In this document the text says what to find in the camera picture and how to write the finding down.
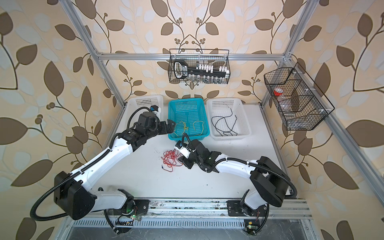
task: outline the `white table surface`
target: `white table surface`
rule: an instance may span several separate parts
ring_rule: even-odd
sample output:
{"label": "white table surface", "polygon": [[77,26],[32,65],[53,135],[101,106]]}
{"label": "white table surface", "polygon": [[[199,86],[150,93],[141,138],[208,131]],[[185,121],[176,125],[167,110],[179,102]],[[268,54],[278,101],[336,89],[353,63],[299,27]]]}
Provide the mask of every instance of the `white table surface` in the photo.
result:
{"label": "white table surface", "polygon": [[[215,141],[208,136],[202,143],[209,151],[219,151],[243,160],[257,160],[266,156],[280,167],[259,106],[244,105],[244,109],[251,125],[251,136],[233,141]],[[126,129],[134,110],[125,111],[117,132]],[[133,118],[131,125],[137,121],[139,113]],[[165,105],[163,118],[167,117],[168,106]],[[181,166],[174,167],[173,172],[163,170],[161,156],[165,151],[172,150],[175,144],[168,135],[149,139],[145,145],[122,159],[102,176],[94,189],[123,188],[134,197],[143,198],[241,198],[246,190],[254,189],[250,179],[228,173],[206,173],[196,164],[192,169]]]}

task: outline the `brown leaf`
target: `brown leaf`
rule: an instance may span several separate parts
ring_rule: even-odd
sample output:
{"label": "brown leaf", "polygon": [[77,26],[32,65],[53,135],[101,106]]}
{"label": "brown leaf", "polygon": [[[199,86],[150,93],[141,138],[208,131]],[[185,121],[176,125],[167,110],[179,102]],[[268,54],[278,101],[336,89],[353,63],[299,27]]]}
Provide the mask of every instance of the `brown leaf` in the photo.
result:
{"label": "brown leaf", "polygon": [[76,35],[70,26],[65,24],[58,24],[55,26],[56,31],[67,40],[75,40]]}
{"label": "brown leaf", "polygon": [[56,5],[59,2],[59,0],[47,0],[47,3],[49,5]]}
{"label": "brown leaf", "polygon": [[135,91],[134,94],[135,94],[136,96],[143,96],[143,95],[147,94],[147,92],[143,92],[143,91]]}
{"label": "brown leaf", "polygon": [[88,131],[83,127],[73,127],[72,128],[73,135],[81,142],[86,143],[88,142]]}
{"label": "brown leaf", "polygon": [[325,162],[323,167],[325,173],[332,180],[332,182],[336,183],[340,187],[350,190],[359,188],[351,176],[336,163]]}
{"label": "brown leaf", "polygon": [[328,6],[328,4],[329,4],[329,0],[320,0],[319,4],[320,4],[321,6],[323,6],[323,7]]}
{"label": "brown leaf", "polygon": [[378,122],[358,120],[346,129],[360,147],[384,145],[384,126]]}
{"label": "brown leaf", "polygon": [[164,23],[163,27],[161,27],[161,35],[168,36],[173,32],[173,24],[172,23]]}
{"label": "brown leaf", "polygon": [[101,120],[97,122],[95,128],[93,129],[93,134],[95,134],[96,136],[99,135],[100,130],[101,130]]}
{"label": "brown leaf", "polygon": [[52,165],[53,162],[48,159],[35,162],[22,173],[20,173],[20,175],[13,181],[11,186],[25,187],[40,181],[49,173]]}
{"label": "brown leaf", "polygon": [[58,97],[64,90],[64,81],[61,73],[51,61],[44,70],[44,83],[48,90]]}
{"label": "brown leaf", "polygon": [[299,69],[305,73],[305,70],[306,70],[306,66],[305,66],[305,61],[301,58],[298,58],[297,59],[297,66],[299,67]]}
{"label": "brown leaf", "polygon": [[299,165],[299,171],[300,171],[300,175],[303,177],[304,181],[306,181],[309,184],[312,184],[310,176],[309,176],[309,174],[307,172],[307,169],[305,169],[303,164]]}
{"label": "brown leaf", "polygon": [[71,172],[73,171],[73,170],[75,170],[75,169],[78,169],[79,167],[81,167],[82,166],[82,164],[81,163],[76,163],[76,165],[75,166],[73,166],[73,168],[72,168],[72,170],[71,170]]}
{"label": "brown leaf", "polygon": [[314,82],[314,88],[319,93],[320,97],[322,97],[331,84],[331,72],[329,71],[326,63],[323,63],[323,65],[320,67]]}
{"label": "brown leaf", "polygon": [[307,138],[307,131],[298,130],[293,134],[293,142],[299,145],[304,139]]}
{"label": "brown leaf", "polygon": [[256,69],[256,75],[260,74],[264,70],[264,64],[261,64],[257,69]]}
{"label": "brown leaf", "polygon": [[20,48],[16,52],[17,61],[22,65],[28,65],[32,63],[37,55],[37,45],[29,45]]}
{"label": "brown leaf", "polygon": [[243,96],[249,96],[249,95],[251,95],[251,91],[248,91],[248,90],[246,90],[246,91],[240,91],[240,92],[237,92],[238,94],[240,94],[240,95],[243,95]]}
{"label": "brown leaf", "polygon": [[103,94],[106,98],[110,98],[112,96],[112,93],[110,91],[109,88],[106,88],[104,91],[103,91]]}
{"label": "brown leaf", "polygon": [[73,72],[76,73],[81,70],[83,66],[83,57],[78,57],[73,61]]}
{"label": "brown leaf", "polygon": [[291,30],[289,31],[289,37],[292,36],[293,31],[295,30],[296,24],[293,24]]}
{"label": "brown leaf", "polygon": [[133,82],[133,85],[134,85],[134,86],[140,86],[141,83],[142,83],[141,80],[137,80],[137,81],[134,81],[134,82]]}
{"label": "brown leaf", "polygon": [[273,28],[273,21],[267,18],[259,19],[255,21],[257,29],[262,31],[271,30]]}
{"label": "brown leaf", "polygon": [[9,16],[7,12],[3,12],[0,14],[0,34],[7,35],[13,29],[12,18]]}
{"label": "brown leaf", "polygon": [[304,34],[304,41],[309,42],[315,39],[319,35],[321,27],[318,25],[313,25]]}
{"label": "brown leaf", "polygon": [[111,19],[105,23],[107,28],[111,31],[120,31],[121,29],[123,29],[124,24],[124,21],[118,19]]}
{"label": "brown leaf", "polygon": [[219,16],[225,8],[226,0],[214,0],[209,6],[209,13],[212,17]]}
{"label": "brown leaf", "polygon": [[293,91],[290,101],[292,112],[298,112],[300,109],[300,98],[296,90]]}
{"label": "brown leaf", "polygon": [[91,33],[91,30],[89,29],[88,25],[85,25],[84,27],[87,30],[89,37],[92,38],[92,33]]}
{"label": "brown leaf", "polygon": [[220,90],[213,90],[207,94],[207,98],[214,98],[220,93]]}
{"label": "brown leaf", "polygon": [[218,54],[218,48],[213,49],[209,54]]}
{"label": "brown leaf", "polygon": [[287,129],[285,128],[284,124],[281,125],[281,129],[283,130],[284,136],[288,137],[289,133],[288,133]]}
{"label": "brown leaf", "polygon": [[194,96],[195,96],[195,98],[201,98],[204,100],[203,96],[201,96],[201,95],[195,94]]}
{"label": "brown leaf", "polygon": [[167,62],[157,62],[157,64],[164,70],[168,71],[169,63]]}
{"label": "brown leaf", "polygon": [[167,95],[168,97],[170,97],[170,98],[175,98],[175,99],[179,98],[179,96],[177,95],[177,93],[175,93],[175,92],[173,92],[173,91],[168,91],[168,90],[166,90],[166,95]]}
{"label": "brown leaf", "polygon": [[336,56],[340,64],[344,67],[351,66],[353,64],[353,61],[355,60],[355,54],[353,53],[353,51],[349,48],[345,48],[342,46],[336,47]]}
{"label": "brown leaf", "polygon": [[342,220],[336,226],[336,233],[339,240],[353,240],[353,233],[348,221]]}
{"label": "brown leaf", "polygon": [[93,76],[94,68],[93,68],[93,61],[92,61],[92,59],[90,59],[90,58],[87,59],[87,65],[88,65],[89,73]]}
{"label": "brown leaf", "polygon": [[285,18],[292,17],[299,11],[302,4],[303,0],[286,0],[283,6],[283,16]]}
{"label": "brown leaf", "polygon": [[89,109],[91,108],[91,103],[91,92],[89,91],[88,87],[85,87],[83,94],[81,95],[81,107],[83,108],[84,112],[89,111]]}
{"label": "brown leaf", "polygon": [[266,54],[266,51],[265,50],[259,50],[259,51],[253,52],[252,54]]}
{"label": "brown leaf", "polygon": [[313,139],[306,138],[299,144],[299,146],[297,146],[297,151],[299,151],[300,155],[306,156],[311,153],[312,145]]}
{"label": "brown leaf", "polygon": [[121,64],[119,64],[119,69],[122,73],[124,73],[124,75],[128,75],[128,71],[125,69],[125,67],[123,67]]}
{"label": "brown leaf", "polygon": [[75,137],[65,137],[65,144],[68,150],[73,154],[79,154],[83,150],[83,144]]}
{"label": "brown leaf", "polygon": [[48,240],[53,232],[53,229],[55,227],[50,227],[47,230],[43,231],[37,238],[36,240]]}
{"label": "brown leaf", "polygon": [[172,84],[179,84],[180,83],[180,79],[175,78],[175,79],[170,80],[169,82],[172,83]]}
{"label": "brown leaf", "polygon": [[220,66],[224,66],[224,65],[225,65],[225,62],[224,62],[224,61],[215,61],[215,62],[213,63],[214,68],[217,68],[217,69],[219,69]]}
{"label": "brown leaf", "polygon": [[94,19],[96,17],[96,7],[92,0],[75,0],[75,3],[87,18]]}
{"label": "brown leaf", "polygon": [[363,13],[361,15],[361,17],[359,19],[359,23],[358,23],[359,33],[364,37],[368,37],[368,35],[372,31],[372,27],[373,27],[373,22],[372,22],[371,17],[368,14]]}
{"label": "brown leaf", "polygon": [[242,80],[241,83],[246,85],[246,86],[250,86],[251,85],[251,82],[248,81],[248,80]]}
{"label": "brown leaf", "polygon": [[213,36],[218,35],[218,29],[217,29],[216,24],[214,24],[214,23],[211,23],[211,22],[206,23],[205,24],[205,30],[210,35],[213,35]]}
{"label": "brown leaf", "polygon": [[321,231],[321,234],[323,235],[324,240],[335,240],[333,236],[329,234],[326,230],[320,229],[320,231]]}
{"label": "brown leaf", "polygon": [[160,17],[166,17],[168,15],[167,4],[162,0],[151,0],[152,8]]}
{"label": "brown leaf", "polygon": [[36,232],[35,220],[25,217],[20,223],[16,233],[16,240],[30,240]]}
{"label": "brown leaf", "polygon": [[0,118],[0,145],[6,145],[22,138],[28,128],[12,118]]}

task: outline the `white plastic basket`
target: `white plastic basket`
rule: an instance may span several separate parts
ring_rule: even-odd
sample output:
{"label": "white plastic basket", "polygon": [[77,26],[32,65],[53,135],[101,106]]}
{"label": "white plastic basket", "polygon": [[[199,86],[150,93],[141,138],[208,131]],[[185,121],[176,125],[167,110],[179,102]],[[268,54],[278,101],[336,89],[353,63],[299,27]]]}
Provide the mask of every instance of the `white plastic basket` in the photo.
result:
{"label": "white plastic basket", "polygon": [[[131,114],[140,107],[148,107],[150,108],[152,105],[156,105],[159,108],[161,108],[159,119],[160,121],[165,121],[164,119],[164,103],[163,103],[163,96],[161,95],[149,95],[149,96],[143,96],[143,97],[137,97],[137,98],[131,98],[127,102],[127,112],[129,113],[128,118],[131,116]],[[134,122],[137,122],[139,119],[139,115],[142,112],[145,112],[146,110],[143,109],[139,111],[131,120],[131,125]]]}
{"label": "white plastic basket", "polygon": [[240,99],[209,99],[207,113],[210,135],[214,140],[236,140],[251,135],[251,127]]}

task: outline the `black wire basket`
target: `black wire basket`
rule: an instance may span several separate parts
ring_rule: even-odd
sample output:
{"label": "black wire basket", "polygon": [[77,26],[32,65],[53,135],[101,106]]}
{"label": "black wire basket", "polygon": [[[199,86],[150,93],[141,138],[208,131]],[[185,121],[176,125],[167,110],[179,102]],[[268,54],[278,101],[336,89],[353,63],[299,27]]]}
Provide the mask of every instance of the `black wire basket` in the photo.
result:
{"label": "black wire basket", "polygon": [[170,49],[169,82],[228,84],[228,55],[229,50],[223,49]]}
{"label": "black wire basket", "polygon": [[[320,87],[308,86],[302,79],[303,68],[297,64],[293,68],[278,68],[264,74],[268,89],[283,125],[289,130],[313,130],[333,110],[334,106]],[[329,105],[324,106],[315,96],[325,97]]]}

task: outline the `blue plastic basket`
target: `blue plastic basket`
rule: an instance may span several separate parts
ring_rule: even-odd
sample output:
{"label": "blue plastic basket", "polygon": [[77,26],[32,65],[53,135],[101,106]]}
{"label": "blue plastic basket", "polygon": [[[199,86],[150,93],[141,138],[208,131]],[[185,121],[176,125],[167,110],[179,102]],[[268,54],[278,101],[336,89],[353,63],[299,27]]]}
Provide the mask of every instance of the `blue plastic basket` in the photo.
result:
{"label": "blue plastic basket", "polygon": [[181,140],[184,132],[188,134],[191,140],[198,139],[199,141],[209,135],[207,114],[205,113],[204,101],[201,98],[170,101],[168,118],[176,123],[175,131],[168,134],[170,140]]}

